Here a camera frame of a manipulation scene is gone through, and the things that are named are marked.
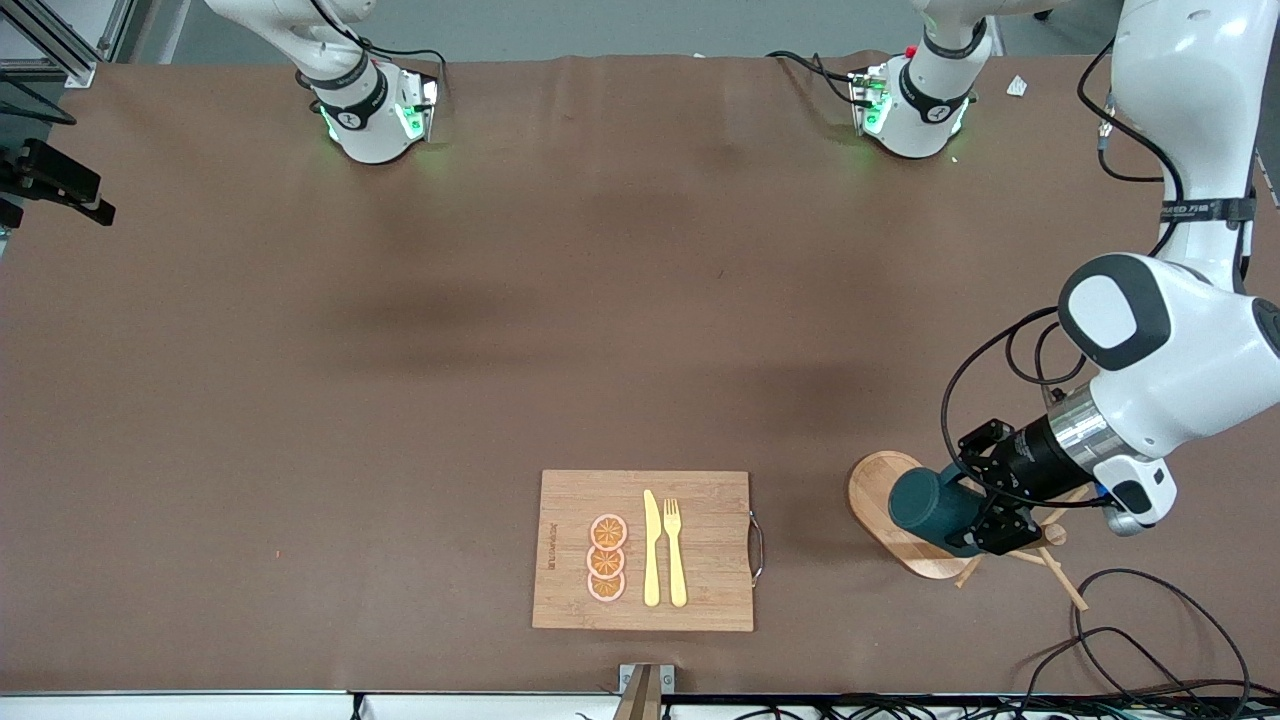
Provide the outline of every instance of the wooden stick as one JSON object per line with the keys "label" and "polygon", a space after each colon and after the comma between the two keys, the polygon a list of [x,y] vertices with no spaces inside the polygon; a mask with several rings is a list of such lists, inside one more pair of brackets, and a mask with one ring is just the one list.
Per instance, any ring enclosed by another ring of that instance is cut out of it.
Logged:
{"label": "wooden stick", "polygon": [[1015,557],[1018,560],[1025,560],[1027,562],[1030,562],[1033,565],[1039,565],[1042,568],[1047,565],[1039,557],[1036,557],[1034,555],[1029,552],[1023,552],[1020,550],[1010,550],[1009,552],[1005,553],[1005,557]]}
{"label": "wooden stick", "polygon": [[969,580],[969,575],[973,575],[973,571],[978,569],[979,562],[982,562],[982,556],[975,555],[973,560],[970,560],[969,564],[964,566],[964,570],[960,570],[960,575],[956,577],[957,588],[964,587],[965,582]]}
{"label": "wooden stick", "polygon": [[1075,603],[1075,607],[1079,609],[1082,612],[1088,610],[1089,603],[1084,602],[1084,597],[1082,597],[1079,591],[1075,589],[1075,585],[1071,584],[1071,580],[1066,577],[1066,573],[1062,571],[1062,566],[1059,565],[1057,561],[1053,560],[1053,556],[1048,553],[1048,548],[1047,547],[1039,548],[1039,553],[1041,559],[1044,560],[1044,564],[1048,565],[1050,571],[1053,573],[1055,578],[1057,578],[1057,582],[1062,583],[1062,589],[1066,591],[1066,594],[1071,596],[1071,602]]}
{"label": "wooden stick", "polygon": [[[1066,496],[1066,502],[1079,502],[1079,501],[1084,500],[1084,496],[1088,492],[1089,492],[1089,486],[1080,486],[1080,487],[1075,488],[1075,492],[1073,492],[1071,495]],[[1043,520],[1041,520],[1041,525],[1052,525],[1053,523],[1057,523],[1059,520],[1062,519],[1062,515],[1066,515],[1068,510],[1070,510],[1070,507],[1057,507],[1057,509],[1055,509],[1052,512],[1048,514],[1048,518],[1044,518]]]}

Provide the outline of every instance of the yellow knife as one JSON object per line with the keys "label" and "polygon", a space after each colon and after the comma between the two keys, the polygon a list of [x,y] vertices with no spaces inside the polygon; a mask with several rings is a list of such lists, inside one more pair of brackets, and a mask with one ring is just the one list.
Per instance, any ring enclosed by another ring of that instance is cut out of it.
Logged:
{"label": "yellow knife", "polygon": [[658,607],[662,602],[658,589],[658,538],[662,537],[662,514],[653,491],[644,491],[644,603]]}

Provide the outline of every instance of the metal handle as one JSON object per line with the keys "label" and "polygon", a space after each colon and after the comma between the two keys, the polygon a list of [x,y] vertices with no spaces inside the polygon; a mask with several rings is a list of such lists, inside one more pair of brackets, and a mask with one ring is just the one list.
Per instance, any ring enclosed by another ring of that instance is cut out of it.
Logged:
{"label": "metal handle", "polygon": [[[764,530],[760,529],[760,523],[759,520],[755,519],[754,510],[748,510],[746,516],[751,521],[751,530],[755,534],[755,546],[759,548],[756,553],[759,564],[755,566],[755,571],[751,573],[751,587],[754,588],[755,584],[760,582],[760,573],[764,573]],[[750,556],[751,556],[750,538],[748,538],[746,541],[746,555],[748,555],[748,562],[750,562]]]}

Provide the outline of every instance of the green led light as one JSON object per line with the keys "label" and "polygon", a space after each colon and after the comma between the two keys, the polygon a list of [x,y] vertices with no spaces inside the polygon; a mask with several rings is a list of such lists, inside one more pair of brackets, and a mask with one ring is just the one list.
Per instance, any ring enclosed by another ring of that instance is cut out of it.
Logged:
{"label": "green led light", "polygon": [[396,105],[396,110],[399,117],[401,126],[404,127],[404,135],[407,135],[410,140],[422,137],[422,113],[419,113],[413,108],[404,108],[399,104]]}

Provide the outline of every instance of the yellow fork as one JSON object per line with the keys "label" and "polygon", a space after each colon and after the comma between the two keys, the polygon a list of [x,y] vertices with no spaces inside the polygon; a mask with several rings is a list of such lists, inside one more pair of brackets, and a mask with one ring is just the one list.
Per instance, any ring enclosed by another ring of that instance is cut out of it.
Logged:
{"label": "yellow fork", "polygon": [[680,559],[680,501],[662,501],[662,529],[671,539],[671,603],[684,607],[689,602],[685,587],[685,564]]}

